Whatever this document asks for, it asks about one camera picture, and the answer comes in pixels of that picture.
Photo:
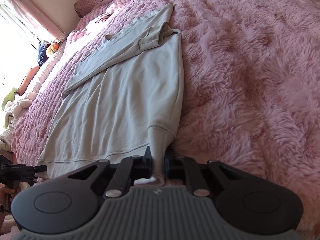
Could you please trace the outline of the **left hand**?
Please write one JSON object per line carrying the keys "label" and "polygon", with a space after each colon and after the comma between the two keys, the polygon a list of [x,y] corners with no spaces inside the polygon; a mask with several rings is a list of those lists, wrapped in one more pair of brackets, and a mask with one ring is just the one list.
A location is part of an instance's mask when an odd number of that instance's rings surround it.
{"label": "left hand", "polygon": [[1,205],[5,204],[5,196],[7,194],[11,195],[11,194],[14,194],[14,193],[15,193],[14,189],[11,189],[9,187],[1,185],[1,187],[0,187],[0,204]]}

